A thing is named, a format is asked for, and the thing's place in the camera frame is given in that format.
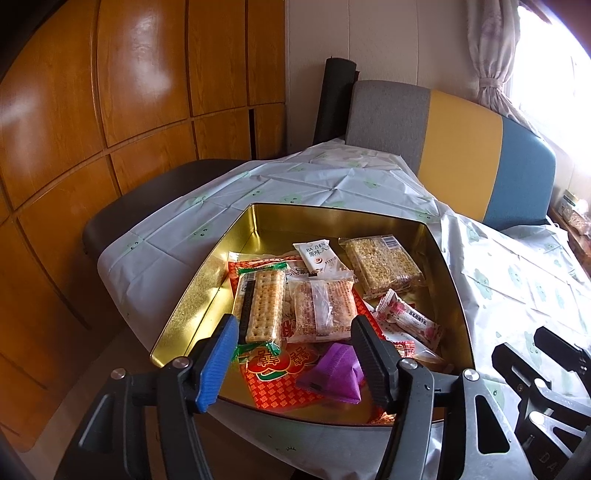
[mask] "dark brown chair seat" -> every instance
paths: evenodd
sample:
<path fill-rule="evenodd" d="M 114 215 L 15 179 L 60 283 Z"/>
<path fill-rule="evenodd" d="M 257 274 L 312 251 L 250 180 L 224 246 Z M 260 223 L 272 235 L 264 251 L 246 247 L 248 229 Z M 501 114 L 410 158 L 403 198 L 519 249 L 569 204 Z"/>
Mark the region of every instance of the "dark brown chair seat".
<path fill-rule="evenodd" d="M 82 232 L 88 255 L 100 254 L 143 219 L 208 181 L 229 172 L 245 160 L 196 160 L 147 181 L 107 205 L 91 218 Z"/>

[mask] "yellow chair panel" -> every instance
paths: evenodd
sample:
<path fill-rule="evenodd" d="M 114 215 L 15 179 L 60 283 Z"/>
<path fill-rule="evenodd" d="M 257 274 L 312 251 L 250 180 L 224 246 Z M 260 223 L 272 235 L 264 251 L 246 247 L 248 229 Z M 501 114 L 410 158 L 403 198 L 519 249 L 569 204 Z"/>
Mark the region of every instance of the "yellow chair panel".
<path fill-rule="evenodd" d="M 457 213 L 482 220 L 495 184 L 502 138 L 500 115 L 432 90 L 418 179 Z"/>

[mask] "wood panel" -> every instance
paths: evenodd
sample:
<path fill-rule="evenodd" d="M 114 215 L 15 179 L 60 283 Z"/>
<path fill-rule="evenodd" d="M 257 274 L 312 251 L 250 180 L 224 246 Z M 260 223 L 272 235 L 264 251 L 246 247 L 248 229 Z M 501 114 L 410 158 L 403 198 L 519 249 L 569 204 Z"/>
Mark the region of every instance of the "wood panel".
<path fill-rule="evenodd" d="M 49 390 L 71 386 L 96 356 L 91 333 L 66 308 L 13 221 L 0 226 L 0 353 Z"/>
<path fill-rule="evenodd" d="M 124 325 L 96 264 L 84 254 L 86 222 L 117 198 L 106 158 L 81 168 L 23 210 L 22 228 L 37 257 L 86 323 L 99 346 Z"/>
<path fill-rule="evenodd" d="M 0 167 L 14 207 L 102 148 L 92 98 L 96 0 L 69 0 L 0 84 Z"/>
<path fill-rule="evenodd" d="M 4 200 L 4 196 L 2 195 L 2 192 L 0 192 L 0 223 L 6 220 L 9 214 L 10 212 L 6 205 L 6 200 Z"/>
<path fill-rule="evenodd" d="M 255 108 L 256 159 L 285 154 L 285 105 L 273 103 Z"/>
<path fill-rule="evenodd" d="M 285 102 L 284 0 L 248 0 L 248 104 Z"/>
<path fill-rule="evenodd" d="M 177 125 L 111 154 L 123 194 L 154 177 L 197 159 L 191 124 Z"/>
<path fill-rule="evenodd" d="M 199 158 L 251 159 L 248 110 L 197 118 L 194 127 Z"/>
<path fill-rule="evenodd" d="M 97 64 L 109 145 L 189 116 L 185 2 L 102 0 Z"/>
<path fill-rule="evenodd" d="M 246 105 L 245 0 L 189 0 L 193 115 Z"/>
<path fill-rule="evenodd" d="M 14 440 L 19 450 L 28 450 L 33 446 L 44 423 L 39 425 L 36 421 L 39 413 L 43 413 L 42 418 L 45 417 L 45 421 L 51 416 L 53 410 L 48 411 L 46 406 L 51 395 L 1 356 L 0 391 L 0 421 L 18 432 Z"/>

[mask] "plastic tablecloth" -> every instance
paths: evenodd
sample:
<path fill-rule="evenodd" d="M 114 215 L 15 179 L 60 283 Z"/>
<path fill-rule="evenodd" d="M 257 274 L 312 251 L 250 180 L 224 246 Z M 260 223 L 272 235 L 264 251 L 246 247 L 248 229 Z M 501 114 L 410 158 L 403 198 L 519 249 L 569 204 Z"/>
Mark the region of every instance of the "plastic tablecloth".
<path fill-rule="evenodd" d="M 589 404 L 576 374 L 534 345 L 544 325 L 590 343 L 591 283 L 556 226 L 497 232 L 439 202 L 398 155 L 333 140 L 276 161 L 251 161 L 171 202 L 105 249 L 99 274 L 121 315 L 151 349 L 200 264 L 253 202 L 362 210 L 427 224 L 465 311 L 476 368 L 510 423 L 517 395 L 492 368 L 509 342 L 552 380 L 553 390 Z M 211 413 L 263 450 L 326 479 L 375 476 L 388 440 L 383 427 L 336 427 L 269 416 L 218 401 Z M 425 478 L 434 478 L 440 426 Z"/>

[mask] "purple pouch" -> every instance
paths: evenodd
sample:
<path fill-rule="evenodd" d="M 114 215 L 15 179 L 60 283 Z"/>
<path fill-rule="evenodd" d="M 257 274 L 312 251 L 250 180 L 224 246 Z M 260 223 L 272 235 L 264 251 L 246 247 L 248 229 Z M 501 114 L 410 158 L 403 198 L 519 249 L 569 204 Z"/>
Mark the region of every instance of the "purple pouch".
<path fill-rule="evenodd" d="M 295 386 L 333 400 L 359 403 L 362 380 L 363 372 L 353 347 L 333 343 L 314 368 L 297 378 Z"/>

